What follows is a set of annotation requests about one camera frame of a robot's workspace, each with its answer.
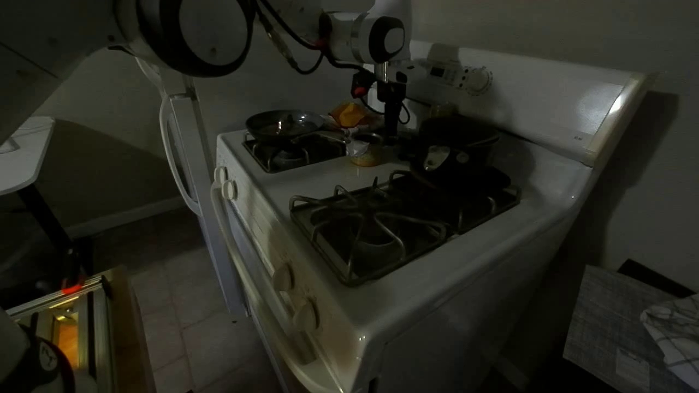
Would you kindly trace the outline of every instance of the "gas burner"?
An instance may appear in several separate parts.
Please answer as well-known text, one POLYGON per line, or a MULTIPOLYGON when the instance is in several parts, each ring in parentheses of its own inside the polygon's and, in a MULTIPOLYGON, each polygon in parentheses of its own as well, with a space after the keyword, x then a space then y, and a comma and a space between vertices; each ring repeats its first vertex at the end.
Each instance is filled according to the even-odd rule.
POLYGON ((246 133, 243 146, 262 169, 269 173, 288 171, 345 155, 342 143, 313 135, 306 136, 293 145, 278 146, 251 139, 250 134, 246 133))
POLYGON ((519 203, 519 188, 441 192, 408 171, 327 199, 293 196, 294 222, 349 286, 380 278, 519 203))

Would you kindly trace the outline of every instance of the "checkered towel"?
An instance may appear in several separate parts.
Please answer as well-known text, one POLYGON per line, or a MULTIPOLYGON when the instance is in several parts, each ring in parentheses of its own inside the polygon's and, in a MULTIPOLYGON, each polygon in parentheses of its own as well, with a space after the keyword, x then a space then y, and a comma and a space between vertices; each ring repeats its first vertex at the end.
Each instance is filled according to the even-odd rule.
POLYGON ((699 294, 652 306, 641 313, 641 322, 667 368, 699 392, 699 294))

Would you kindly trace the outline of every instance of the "table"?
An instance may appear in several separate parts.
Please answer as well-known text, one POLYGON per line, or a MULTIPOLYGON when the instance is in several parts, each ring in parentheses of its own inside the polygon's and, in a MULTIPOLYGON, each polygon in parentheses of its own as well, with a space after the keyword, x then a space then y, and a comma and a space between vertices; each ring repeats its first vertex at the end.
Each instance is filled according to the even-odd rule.
POLYGON ((53 215, 34 181, 39 175, 56 122, 52 117, 29 118, 12 135, 17 150, 0 154, 0 195, 17 192, 54 247, 65 259, 64 288, 78 284, 80 267, 85 266, 81 252, 53 215))

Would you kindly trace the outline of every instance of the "refrigerator handle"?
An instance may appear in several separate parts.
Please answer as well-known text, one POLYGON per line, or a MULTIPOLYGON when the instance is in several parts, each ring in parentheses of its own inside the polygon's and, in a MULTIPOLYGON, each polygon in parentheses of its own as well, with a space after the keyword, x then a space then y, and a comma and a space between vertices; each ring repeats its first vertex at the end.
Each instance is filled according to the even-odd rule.
POLYGON ((197 201, 195 201, 185 189, 185 185, 182 183, 182 177, 180 172, 175 165, 175 157, 173 156, 172 144, 170 140, 170 131, 168 130, 168 116, 172 114, 172 105, 170 101, 170 96, 163 96, 163 101, 160 103, 160 135, 163 138, 163 147, 165 148, 165 157, 168 159, 168 165, 170 166, 170 171, 175 178, 175 184, 177 189, 180 191, 180 195, 185 200, 187 207, 194 212, 194 214, 201 217, 201 207, 197 201))

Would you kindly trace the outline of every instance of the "oven door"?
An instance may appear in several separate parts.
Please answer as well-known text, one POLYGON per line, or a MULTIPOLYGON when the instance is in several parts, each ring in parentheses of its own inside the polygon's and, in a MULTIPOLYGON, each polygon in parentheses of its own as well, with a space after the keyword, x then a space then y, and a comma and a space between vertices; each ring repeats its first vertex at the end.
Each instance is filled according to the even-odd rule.
POLYGON ((222 198, 220 184, 211 186, 211 199, 231 261, 243 283, 250 313, 271 352, 281 358, 309 392, 341 392, 332 372, 309 340, 291 323, 289 308, 273 289, 269 273, 240 225, 235 208, 222 198))

